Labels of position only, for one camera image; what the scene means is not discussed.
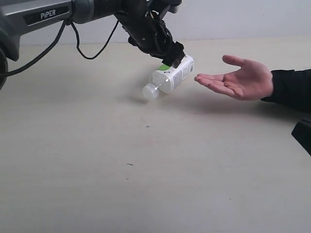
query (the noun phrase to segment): green label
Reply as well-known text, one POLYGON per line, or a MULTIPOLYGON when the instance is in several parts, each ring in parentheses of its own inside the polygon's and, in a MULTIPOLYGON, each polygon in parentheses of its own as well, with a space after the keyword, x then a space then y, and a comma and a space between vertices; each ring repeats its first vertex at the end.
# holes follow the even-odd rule
POLYGON ((170 69, 169 66, 167 66, 167 65, 161 65, 161 66, 159 67, 159 69, 157 69, 157 70, 165 71, 165 70, 168 70, 168 69, 170 69))

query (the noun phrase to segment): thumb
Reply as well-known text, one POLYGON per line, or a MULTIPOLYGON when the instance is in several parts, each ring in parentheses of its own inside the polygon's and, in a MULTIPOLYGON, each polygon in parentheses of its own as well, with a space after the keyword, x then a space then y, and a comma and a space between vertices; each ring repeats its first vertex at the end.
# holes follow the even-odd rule
POLYGON ((238 67, 242 67, 246 63, 245 59, 242 59, 240 57, 231 56, 231 55, 223 56, 223 61, 225 63, 227 63, 228 65, 233 65, 233 66, 238 66, 238 67))

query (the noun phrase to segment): plastic bottle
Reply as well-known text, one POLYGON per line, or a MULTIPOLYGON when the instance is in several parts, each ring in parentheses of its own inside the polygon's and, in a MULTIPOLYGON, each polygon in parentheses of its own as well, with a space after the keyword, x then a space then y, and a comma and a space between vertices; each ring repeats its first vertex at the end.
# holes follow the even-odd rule
POLYGON ((194 60, 189 55, 183 58, 178 68, 166 65, 160 66, 150 75, 150 83, 142 90, 145 98, 155 100, 159 96, 159 90, 169 94, 190 75, 193 69, 194 60))

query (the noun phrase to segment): white table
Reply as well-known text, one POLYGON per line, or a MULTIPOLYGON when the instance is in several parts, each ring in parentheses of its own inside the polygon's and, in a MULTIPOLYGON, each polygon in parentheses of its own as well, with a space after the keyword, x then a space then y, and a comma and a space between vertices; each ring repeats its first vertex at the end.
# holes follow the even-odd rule
MULTIPOLYGON (((236 69, 311 67, 311 37, 185 42, 196 61, 169 96, 141 89, 160 60, 111 44, 95 61, 58 46, 0 91, 1 233, 306 233, 305 115, 193 81, 236 69)), ((101 46, 84 46, 88 55, 101 46)), ((16 68, 43 47, 21 49, 16 68)))

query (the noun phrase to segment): robotic arm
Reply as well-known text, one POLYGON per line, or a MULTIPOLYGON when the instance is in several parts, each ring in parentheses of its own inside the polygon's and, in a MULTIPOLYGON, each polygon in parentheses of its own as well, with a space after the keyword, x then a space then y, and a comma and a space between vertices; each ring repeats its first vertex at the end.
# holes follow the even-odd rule
POLYGON ((114 15, 130 35, 128 42, 143 53, 178 67, 184 46, 173 42, 163 21, 176 13, 182 0, 1 0, 0 89, 7 73, 7 58, 19 59, 20 37, 59 21, 84 24, 114 15))

